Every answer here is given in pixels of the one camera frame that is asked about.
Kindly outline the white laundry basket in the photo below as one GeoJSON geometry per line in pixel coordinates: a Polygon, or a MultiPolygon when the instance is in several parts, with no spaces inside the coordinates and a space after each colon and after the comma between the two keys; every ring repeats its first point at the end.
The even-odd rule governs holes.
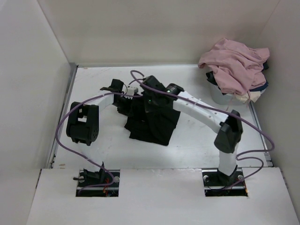
{"type": "Polygon", "coordinates": [[[238,100],[233,94],[223,95],[217,85],[210,83],[209,87],[213,101],[219,105],[244,105],[246,103],[238,100]]]}

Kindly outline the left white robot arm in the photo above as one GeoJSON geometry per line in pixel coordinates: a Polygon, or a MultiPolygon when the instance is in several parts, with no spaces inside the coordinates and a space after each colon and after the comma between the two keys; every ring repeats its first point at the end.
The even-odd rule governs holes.
{"type": "Polygon", "coordinates": [[[138,88],[125,86],[124,82],[113,79],[109,87],[102,87],[98,94],[83,102],[73,102],[70,111],[62,119],[67,120],[66,135],[76,144],[91,146],[99,134],[100,112],[106,107],[117,107],[118,113],[131,116],[134,100],[141,100],[138,88]]]}

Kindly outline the beige garment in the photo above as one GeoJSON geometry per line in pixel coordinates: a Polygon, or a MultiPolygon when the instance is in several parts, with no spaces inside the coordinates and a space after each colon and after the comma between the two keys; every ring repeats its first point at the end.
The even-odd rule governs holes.
{"type": "Polygon", "coordinates": [[[260,91],[249,91],[244,95],[235,94],[236,99],[243,104],[249,103],[250,101],[256,102],[260,96],[260,91]]]}

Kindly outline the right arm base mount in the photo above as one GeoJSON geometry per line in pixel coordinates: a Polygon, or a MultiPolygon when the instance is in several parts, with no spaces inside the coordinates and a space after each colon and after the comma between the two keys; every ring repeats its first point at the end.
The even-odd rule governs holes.
{"type": "Polygon", "coordinates": [[[243,196],[248,197],[241,168],[235,169],[231,176],[224,175],[218,169],[202,170],[204,194],[206,197],[243,196]]]}

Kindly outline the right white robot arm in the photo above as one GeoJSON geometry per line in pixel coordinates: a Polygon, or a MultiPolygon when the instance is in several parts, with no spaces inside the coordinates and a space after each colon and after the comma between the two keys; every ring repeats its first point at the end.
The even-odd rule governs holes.
{"type": "Polygon", "coordinates": [[[218,185],[232,185],[237,172],[237,147],[243,133],[241,121],[216,112],[215,108],[196,99],[174,83],[165,87],[152,75],[143,79],[142,88],[147,96],[146,103],[152,108],[168,107],[187,114],[217,134],[214,145],[219,150],[218,185]]]}

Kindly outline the black trousers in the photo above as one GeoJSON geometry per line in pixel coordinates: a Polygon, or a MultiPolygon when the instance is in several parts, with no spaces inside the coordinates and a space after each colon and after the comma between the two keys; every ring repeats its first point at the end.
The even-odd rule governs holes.
{"type": "Polygon", "coordinates": [[[130,139],[167,146],[179,118],[180,112],[167,107],[146,112],[144,98],[134,98],[124,128],[130,139]]]}

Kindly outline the pink garment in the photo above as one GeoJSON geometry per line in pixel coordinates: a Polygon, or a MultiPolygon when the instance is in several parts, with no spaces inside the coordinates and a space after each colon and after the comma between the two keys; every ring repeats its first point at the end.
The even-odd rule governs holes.
{"type": "Polygon", "coordinates": [[[249,48],[222,38],[210,51],[201,55],[198,67],[208,66],[223,93],[244,95],[263,86],[263,64],[270,57],[268,48],[249,48]]]}

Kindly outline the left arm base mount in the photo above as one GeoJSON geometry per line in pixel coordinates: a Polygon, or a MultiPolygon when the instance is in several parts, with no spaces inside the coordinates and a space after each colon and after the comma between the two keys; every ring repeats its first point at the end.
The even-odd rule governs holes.
{"type": "Polygon", "coordinates": [[[111,170],[109,175],[103,169],[98,171],[80,170],[73,177],[77,182],[76,197],[118,197],[120,170],[111,170]]]}

